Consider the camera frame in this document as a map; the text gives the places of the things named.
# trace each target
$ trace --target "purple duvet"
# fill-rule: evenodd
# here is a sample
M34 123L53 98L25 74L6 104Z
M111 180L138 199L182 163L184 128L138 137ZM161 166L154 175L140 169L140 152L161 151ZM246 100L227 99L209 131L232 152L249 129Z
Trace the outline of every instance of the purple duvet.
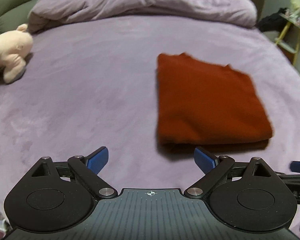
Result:
M102 1L101 11L118 2ZM148 0L144 1L149 9ZM260 156L281 172L289 171L290 161L300 161L297 71L258 30L238 26L255 15L248 0L239 4L228 0L228 6L219 9L221 0L192 1L189 6L199 8L191 18L184 12L183 17L177 16L182 0L167 0L165 14L174 16L128 15L93 21L89 15L34 37L33 57L24 76L11 85L0 83L1 211L7 193L41 156L66 161L100 146L107 146L110 156L99 175L118 191L123 187L184 190L202 177L192 155L171 155L156 143L155 70L162 52L187 52L207 62L231 64L252 77L274 137L266 150L230 154L237 161ZM48 6L57 2L63 4L56 5L63 9L62 17ZM30 15L30 29L70 23L70 17L84 9L91 12L96 5L74 8L74 4L75 0L40 0ZM153 4L155 9L164 7L164 3L155 6L157 0ZM211 10L220 18L209 18ZM300 209L291 226L296 233L299 223Z

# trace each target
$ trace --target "folded red shirt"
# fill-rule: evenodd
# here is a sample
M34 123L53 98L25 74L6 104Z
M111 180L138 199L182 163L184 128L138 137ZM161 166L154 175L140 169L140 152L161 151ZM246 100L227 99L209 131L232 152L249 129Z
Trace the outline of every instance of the folded red shirt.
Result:
M157 80L161 144L247 150L265 148L273 135L250 77L230 65L202 62L185 53L160 54Z

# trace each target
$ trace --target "pink plush toy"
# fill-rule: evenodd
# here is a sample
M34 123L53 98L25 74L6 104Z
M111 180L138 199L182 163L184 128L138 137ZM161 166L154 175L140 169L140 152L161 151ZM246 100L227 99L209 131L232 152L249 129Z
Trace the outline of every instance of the pink plush toy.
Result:
M3 80L6 84L18 80L26 70L24 58L33 44L27 28L27 24L22 24L15 31L0 34L0 68L4 68Z

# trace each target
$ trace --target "shelf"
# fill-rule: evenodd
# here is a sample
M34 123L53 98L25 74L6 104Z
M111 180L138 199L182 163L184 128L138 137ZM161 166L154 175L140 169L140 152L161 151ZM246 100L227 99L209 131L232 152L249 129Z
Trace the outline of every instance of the shelf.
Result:
M285 43L284 41L279 41L278 45L280 45L280 47L284 48L286 51L295 54L296 50L294 48L292 48L290 45L288 45L287 43Z
M295 27L299 28L300 29L300 25L298 25L296 23L296 20L294 18L290 18L290 17L286 17L283 13L280 14L280 16L282 18L285 18L287 21L291 22L293 25L295 25Z

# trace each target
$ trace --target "bed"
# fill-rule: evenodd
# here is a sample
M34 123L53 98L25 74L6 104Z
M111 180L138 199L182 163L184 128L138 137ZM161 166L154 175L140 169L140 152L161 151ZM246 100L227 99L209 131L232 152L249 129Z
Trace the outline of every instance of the bed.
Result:
M238 26L255 21L250 1L239 0L244 10L238 10L231 3L236 0L207 0L216 13L204 17L198 10L206 4L200 0L186 0L195 15L181 10L180 1L171 3L178 9L163 10L156 5L164 0L141 0L138 8L129 0L102 0L99 13L89 17L82 12L95 12L90 7L94 0L40 1L30 15L30 30L41 33L34 36L27 71L11 85L0 81L2 212L7 193L42 156L65 161L106 146L109 162L99 176L118 191L183 191L201 178L191 154L172 155L156 143L155 70L162 52L186 51L252 77L274 137L265 150L228 155L242 162L259 156L275 171L287 173L291 161L300 161L300 75L257 29ZM79 9L74 13L63 3ZM221 3L232 11L216 10ZM121 5L130 6L125 15L109 9ZM61 13L49 17L45 8ZM86 22L78 22L82 15ZM291 225L300 236L299 224L300 207Z

